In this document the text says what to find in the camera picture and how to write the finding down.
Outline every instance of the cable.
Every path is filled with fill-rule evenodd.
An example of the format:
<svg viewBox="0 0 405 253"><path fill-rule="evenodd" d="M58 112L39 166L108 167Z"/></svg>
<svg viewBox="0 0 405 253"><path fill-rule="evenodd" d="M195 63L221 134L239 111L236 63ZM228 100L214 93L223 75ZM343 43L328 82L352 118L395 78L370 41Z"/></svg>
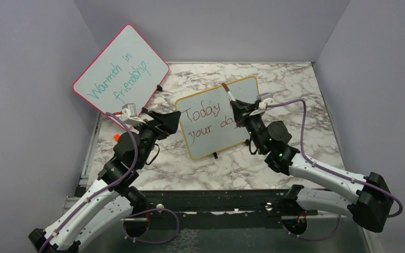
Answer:
<svg viewBox="0 0 405 253"><path fill-rule="evenodd" d="M252 146L252 137L249 137L249 153L252 155L256 154L258 149L256 148L255 151L252 152L252 149L250 148L250 146Z"/></svg>
<svg viewBox="0 0 405 253"><path fill-rule="evenodd" d="M319 169L321 169L321 170L323 170L325 172L333 174L333 175L335 175L337 177L340 177L342 179L345 179L347 181L359 183L359 184L362 184L364 186L370 187L370 188L372 188L374 190L377 190L380 193L388 196L389 198L393 199L399 206L398 211L391 214L391 215L388 215L388 218L393 218L393 217L396 217L396 216L400 215L403 212L403 204L401 203L401 201L397 197L395 197L390 192L388 192L386 190L383 190L383 189L381 189L381 188L379 188L377 186L374 186L371 183L367 183L367 182L364 182L364 181L361 181L361 180L358 180L358 179L352 179L351 177L347 177L347 176L344 176L344 175L342 175L340 173L337 173L336 171L330 170L330 169L328 169L328 168L326 168L324 166L321 166L319 164L314 163L313 161L311 161L306 156L305 151L303 149L303 131L304 131L304 128L305 128L305 119L306 119L306 103L305 103L305 101L303 99L295 99L295 100L291 100L291 101L280 103L280 104L267 105L267 107L268 108L276 108L276 107L285 106L285 105L289 105L289 104L296 103L296 102L302 102L303 103L303 116L302 116L302 129L301 129L301 154L307 160L307 162L310 163L312 166L315 166L315 167L317 167L317 168L319 168Z"/></svg>
<svg viewBox="0 0 405 253"><path fill-rule="evenodd" d="M145 162L146 165L151 165L151 164L156 160L156 157L158 157L158 155L159 155L160 147L159 147L159 145L157 145L156 143L155 143L155 146L158 147L158 152L155 154L155 156L153 157L153 159L151 159L150 162Z"/></svg>
<svg viewBox="0 0 405 253"><path fill-rule="evenodd" d="M325 241L325 240L328 240L328 239L332 238L333 236L335 236L337 234L337 232L339 231L339 228L341 227L341 222L342 222L342 219L341 219L341 216L339 215L338 218L337 218L337 225L336 225L336 228L334 229L334 231L331 232L331 234L329 234L328 236L321 237L321 238L302 237L300 235L295 235L295 234L291 233L285 226L283 226L283 228L288 232L288 235L290 235L292 237L295 237L295 238L297 238L299 240L304 240L304 241Z"/></svg>
<svg viewBox="0 0 405 253"><path fill-rule="evenodd" d="M133 214L133 215L130 215L130 216L128 216L128 217L135 217L135 216L138 216L138 215L142 215L142 214L144 214L144 213L149 213L149 212L152 212L152 211L166 211L166 212L169 212L169 213L171 213L174 217L175 217L175 219L176 219L176 230L175 230L175 233L170 237L170 238L168 238L167 240L163 240L163 241L148 241L148 240L142 240L142 239L137 239L136 237L130 237L129 235L128 235L128 233L127 233L127 231L125 230L125 229L123 229L123 231L125 232L125 234L126 234L126 236L125 236L125 239L127 239L127 238L130 238L131 240L133 240L133 242L136 242L136 241L139 241L139 242L144 242L144 243L146 243L146 244L166 244L166 243L168 243L168 242L171 242L171 241L173 241L173 239L175 239L177 236L178 236L178 234L179 234L179 218L178 218L178 216L176 215L176 213L175 212L173 212L173 211L171 211L170 209L166 209L166 208L154 208L154 209L149 209L149 210L145 210L145 211L142 211L142 212L138 212L138 213L135 213L135 214Z"/></svg>
<svg viewBox="0 0 405 253"><path fill-rule="evenodd" d="M47 244L53 239L54 236L58 235L60 230L67 224L67 222L69 222L69 220L72 219L72 217L74 217L76 215L77 212L79 212L87 203L89 203L91 201L91 199L93 199L95 196L98 196L99 194L101 194L102 192L108 190L111 187L114 187L116 185L118 185L123 179L125 179L134 169L134 165L136 165L136 161L137 161L137 155L138 155L138 150L137 150L137 145L136 145L136 139L134 138L134 135L131 133L130 129L127 127L127 125L120 120L117 116L115 116L114 114L107 112L106 113L107 116L112 117L113 119L115 119L117 122L119 122L123 128L125 128L126 132L128 133L128 135L131 138L131 141L133 143L134 146L134 159L133 159L133 163L131 164L131 167L128 169L128 171L123 174L123 176L121 176L119 179L117 179L116 181L110 183L109 185L103 187L102 189L96 191L95 193L93 193L92 195L90 195L89 197L86 198L87 201L82 202L77 208L75 208L71 214L69 216L66 217L66 219L63 220L63 222L56 228L53 230L52 234L46 239L46 241L41 245L40 250L38 251L38 253L42 253L43 250L45 249L45 247L47 246Z"/></svg>
<svg viewBox="0 0 405 253"><path fill-rule="evenodd" d="M300 216L302 216L302 215L305 217L305 220L306 220L306 214L305 214L305 211L302 211L302 212L301 212L301 214L297 216L297 223L299 223L299 222L300 222Z"/></svg>

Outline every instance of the gray wall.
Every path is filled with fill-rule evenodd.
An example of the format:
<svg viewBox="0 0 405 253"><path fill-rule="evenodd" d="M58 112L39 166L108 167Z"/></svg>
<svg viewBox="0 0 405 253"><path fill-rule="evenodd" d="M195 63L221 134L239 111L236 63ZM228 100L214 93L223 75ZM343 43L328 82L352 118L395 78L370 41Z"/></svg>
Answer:
<svg viewBox="0 0 405 253"><path fill-rule="evenodd" d="M315 72L345 166L382 174L405 205L405 1L351 0ZM405 210L380 238L405 252Z"/></svg>
<svg viewBox="0 0 405 253"><path fill-rule="evenodd" d="M100 49L127 23L166 61L316 61L349 0L75 0Z"/></svg>
<svg viewBox="0 0 405 253"><path fill-rule="evenodd" d="M72 1L0 1L0 252L61 215L95 112L71 85L98 48Z"/></svg>

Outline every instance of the whiteboard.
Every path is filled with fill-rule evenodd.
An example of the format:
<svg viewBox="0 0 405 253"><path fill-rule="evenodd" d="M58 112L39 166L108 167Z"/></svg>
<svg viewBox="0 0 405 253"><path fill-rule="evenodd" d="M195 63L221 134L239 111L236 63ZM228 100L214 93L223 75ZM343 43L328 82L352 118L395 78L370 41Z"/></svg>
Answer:
<svg viewBox="0 0 405 253"><path fill-rule="evenodd" d="M235 99L255 102L258 94L255 76L226 84ZM221 85L176 101L190 158L197 160L249 139L246 128L236 127L229 102L230 97Z"/></svg>
<svg viewBox="0 0 405 253"><path fill-rule="evenodd" d="M134 103L140 114L169 66L131 25L125 26L72 85L99 111Z"/></svg>

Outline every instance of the screw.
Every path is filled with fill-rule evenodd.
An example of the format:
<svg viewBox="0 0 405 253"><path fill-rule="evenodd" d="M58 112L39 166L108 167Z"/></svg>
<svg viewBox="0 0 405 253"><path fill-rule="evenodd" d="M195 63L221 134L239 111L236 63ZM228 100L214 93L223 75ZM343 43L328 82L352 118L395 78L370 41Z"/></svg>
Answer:
<svg viewBox="0 0 405 253"><path fill-rule="evenodd" d="M159 203L159 204L156 206L156 208L157 208L157 209L164 209L164 206Z"/></svg>
<svg viewBox="0 0 405 253"><path fill-rule="evenodd" d="M266 203L265 209L266 209L266 211L271 211L272 210L272 203L270 203L270 202Z"/></svg>

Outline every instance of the marble countertop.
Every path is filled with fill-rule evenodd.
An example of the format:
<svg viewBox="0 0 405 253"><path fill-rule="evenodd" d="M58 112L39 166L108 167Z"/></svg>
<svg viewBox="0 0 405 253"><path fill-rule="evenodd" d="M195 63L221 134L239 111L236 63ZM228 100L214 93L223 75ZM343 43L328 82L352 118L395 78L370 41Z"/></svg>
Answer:
<svg viewBox="0 0 405 253"><path fill-rule="evenodd" d="M260 93L273 94L278 103L295 98L306 100L305 152L343 169L310 63L171 63L170 73L161 84L163 91L155 93L146 108L161 113L171 112L175 110L178 98L250 75L257 77ZM292 104L266 112L263 121L269 124L282 120L293 136L290 145L300 148L302 112L300 103ZM116 143L113 136L123 132L112 121L101 118L88 184L97 178L97 173L113 156L112 148ZM195 161L189 156L180 128L176 134L157 143L161 150L159 156L152 165L138 171L140 176L133 184L140 190L285 189L293 184L317 187L312 182L273 172L264 162L265 156L250 155L244 144L219 152L218 159L209 156Z"/></svg>

